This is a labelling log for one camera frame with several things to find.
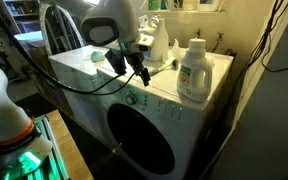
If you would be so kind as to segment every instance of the white robot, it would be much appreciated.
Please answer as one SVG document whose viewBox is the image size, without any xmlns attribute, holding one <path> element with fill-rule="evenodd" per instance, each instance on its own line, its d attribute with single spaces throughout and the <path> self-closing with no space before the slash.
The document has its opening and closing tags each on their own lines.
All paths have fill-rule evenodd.
<svg viewBox="0 0 288 180">
<path fill-rule="evenodd" d="M 120 51 L 106 54 L 116 73 L 126 73 L 125 58 L 144 85 L 148 85 L 150 77 L 142 65 L 142 52 L 150 49 L 154 38 L 139 33 L 131 0 L 101 0 L 97 5 L 85 0 L 47 2 L 79 17 L 81 35 L 89 44 L 104 46 L 117 40 Z M 52 143 L 41 136 L 23 109 L 11 102 L 6 94 L 7 83 L 0 70 L 0 179 L 18 179 L 40 167 L 51 152 Z"/>
</svg>

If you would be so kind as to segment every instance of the washing machine door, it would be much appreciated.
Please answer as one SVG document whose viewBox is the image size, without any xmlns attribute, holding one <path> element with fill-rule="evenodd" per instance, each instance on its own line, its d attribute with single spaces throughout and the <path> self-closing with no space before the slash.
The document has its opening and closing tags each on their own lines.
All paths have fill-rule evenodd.
<svg viewBox="0 0 288 180">
<path fill-rule="evenodd" d="M 173 170 L 175 160 L 170 145 L 146 117 L 131 107 L 114 104 L 107 120 L 116 141 L 133 161 L 155 174 Z"/>
</svg>

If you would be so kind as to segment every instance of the bottle cap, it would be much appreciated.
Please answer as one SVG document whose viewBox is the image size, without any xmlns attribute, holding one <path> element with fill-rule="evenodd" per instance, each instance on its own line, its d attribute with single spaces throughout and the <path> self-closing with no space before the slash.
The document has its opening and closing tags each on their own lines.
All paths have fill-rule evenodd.
<svg viewBox="0 0 288 180">
<path fill-rule="evenodd" d="M 190 39 L 188 49 L 190 51 L 204 51 L 206 40 L 205 39 Z"/>
</svg>

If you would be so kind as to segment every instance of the wooden table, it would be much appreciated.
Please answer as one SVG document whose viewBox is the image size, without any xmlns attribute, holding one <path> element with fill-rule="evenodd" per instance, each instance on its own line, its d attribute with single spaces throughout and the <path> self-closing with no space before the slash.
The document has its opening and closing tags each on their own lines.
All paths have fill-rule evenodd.
<svg viewBox="0 0 288 180">
<path fill-rule="evenodd" d="M 58 110 L 46 114 L 72 180 L 94 180 Z"/>
</svg>

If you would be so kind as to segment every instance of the white bottle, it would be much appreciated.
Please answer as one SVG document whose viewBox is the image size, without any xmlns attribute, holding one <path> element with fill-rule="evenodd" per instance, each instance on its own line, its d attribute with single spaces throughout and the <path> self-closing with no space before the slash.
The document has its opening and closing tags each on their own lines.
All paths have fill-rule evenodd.
<svg viewBox="0 0 288 180">
<path fill-rule="evenodd" d="M 219 0 L 197 0 L 197 11 L 212 12 L 219 6 Z"/>
<path fill-rule="evenodd" d="M 207 100 L 212 85 L 213 66 L 205 57 L 205 44 L 204 39 L 190 39 L 177 79 L 178 92 L 197 102 Z"/>
<path fill-rule="evenodd" d="M 169 37 L 163 18 L 152 17 L 147 23 L 142 23 L 140 32 L 154 37 L 154 44 L 150 51 L 144 52 L 144 57 L 149 61 L 163 60 L 168 53 Z"/>
</svg>

